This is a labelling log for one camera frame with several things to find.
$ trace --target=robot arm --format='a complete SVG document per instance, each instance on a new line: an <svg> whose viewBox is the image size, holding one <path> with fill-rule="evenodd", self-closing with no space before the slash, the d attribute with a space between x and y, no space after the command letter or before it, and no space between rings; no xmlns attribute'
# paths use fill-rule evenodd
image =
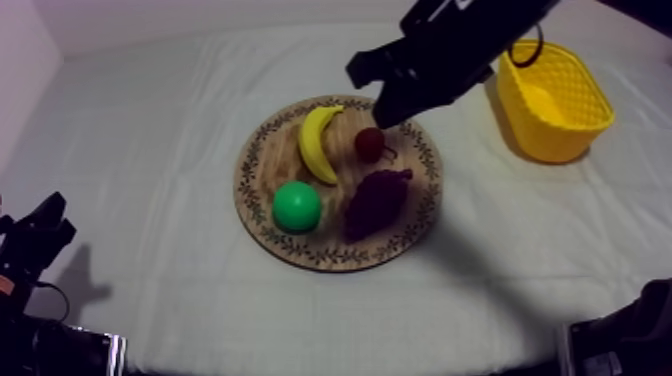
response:
<svg viewBox="0 0 672 376"><path fill-rule="evenodd" d="M373 117L389 128L487 80L490 63L558 1L418 0L401 20L403 38L358 52L346 70L358 89L384 82Z"/></svg>

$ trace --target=floral border pattern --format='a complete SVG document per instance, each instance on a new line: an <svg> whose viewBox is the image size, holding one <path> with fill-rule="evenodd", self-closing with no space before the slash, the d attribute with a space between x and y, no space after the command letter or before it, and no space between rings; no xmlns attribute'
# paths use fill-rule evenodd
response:
<svg viewBox="0 0 672 376"><path fill-rule="evenodd" d="M370 111L373 108L373 103L373 100L367 99L341 100L339 98L314 101L310 105L300 106L292 111L282 113L259 127L247 148L245 159L240 167L241 179L237 191L242 195L243 204L251 213L251 220L256 226L261 226L260 236L267 244L279 246L287 256L305 256L308 260L314 262L314 267L318 269L320 264L326 262L338 264L354 261L356 265L360 266L365 262L370 263L376 260L377 264L401 253L432 224L437 203L441 196L441 184L435 181L440 176L439 165L436 162L437 156L434 154L432 147L424 140L424 132L414 127L411 122L405 122L399 125L401 134L414 141L413 147L419 152L420 162L425 167L425 176L429 178L431 184L422 193L415 221L407 225L403 233L392 236L385 246L378 247L373 251L360 250L354 246L346 249L334 247L317 249L308 247L305 241L298 241L297 237L285 234L274 226L265 225L269 216L262 208L261 195L253 187L257 178L256 169L260 162L259 154L262 151L264 141L284 124L289 123L294 118L307 115L316 107L342 105L345 108L357 111Z"/></svg>

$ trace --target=purple grapes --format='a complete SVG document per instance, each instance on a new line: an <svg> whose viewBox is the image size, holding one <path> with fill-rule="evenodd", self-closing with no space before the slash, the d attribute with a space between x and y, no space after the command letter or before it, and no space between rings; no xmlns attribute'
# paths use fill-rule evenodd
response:
<svg viewBox="0 0 672 376"><path fill-rule="evenodd" d="M345 210L344 237L356 242L396 221L408 196L413 171L381 170L364 178Z"/></svg>

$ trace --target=red cherry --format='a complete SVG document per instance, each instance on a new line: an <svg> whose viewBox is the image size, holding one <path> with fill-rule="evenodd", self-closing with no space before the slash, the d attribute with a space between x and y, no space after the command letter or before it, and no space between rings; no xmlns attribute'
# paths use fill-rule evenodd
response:
<svg viewBox="0 0 672 376"><path fill-rule="evenodd" d="M383 155L385 135L378 128L366 128L355 137L355 151L364 163L376 163Z"/></svg>

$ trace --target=white wall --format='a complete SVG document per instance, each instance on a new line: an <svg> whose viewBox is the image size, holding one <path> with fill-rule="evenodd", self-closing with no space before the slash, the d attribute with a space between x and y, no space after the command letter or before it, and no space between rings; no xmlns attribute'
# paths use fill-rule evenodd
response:
<svg viewBox="0 0 672 376"><path fill-rule="evenodd" d="M0 172L62 63L33 3L0 1Z"/></svg>
<svg viewBox="0 0 672 376"><path fill-rule="evenodd" d="M66 56L199 33L324 22L399 22L415 0L35 0Z"/></svg>

